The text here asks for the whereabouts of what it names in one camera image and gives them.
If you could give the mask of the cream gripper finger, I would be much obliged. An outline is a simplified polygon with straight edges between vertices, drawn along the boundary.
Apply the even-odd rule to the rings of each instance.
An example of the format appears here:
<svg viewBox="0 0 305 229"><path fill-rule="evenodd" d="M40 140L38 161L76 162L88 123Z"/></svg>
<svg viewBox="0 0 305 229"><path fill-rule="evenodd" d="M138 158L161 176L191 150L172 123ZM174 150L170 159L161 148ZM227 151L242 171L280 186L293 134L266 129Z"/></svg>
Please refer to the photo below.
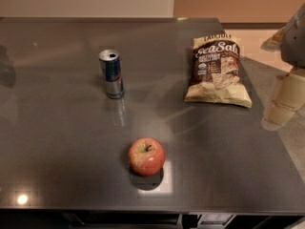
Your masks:
<svg viewBox="0 0 305 229"><path fill-rule="evenodd" d="M263 46L269 50L279 50L282 43L282 37L284 32L285 32L285 28L281 28L280 30L275 32L271 37L269 37L264 42Z"/></svg>
<svg viewBox="0 0 305 229"><path fill-rule="evenodd" d="M266 127L282 127L305 104L305 70L292 68L276 77L271 101L263 115Z"/></svg>

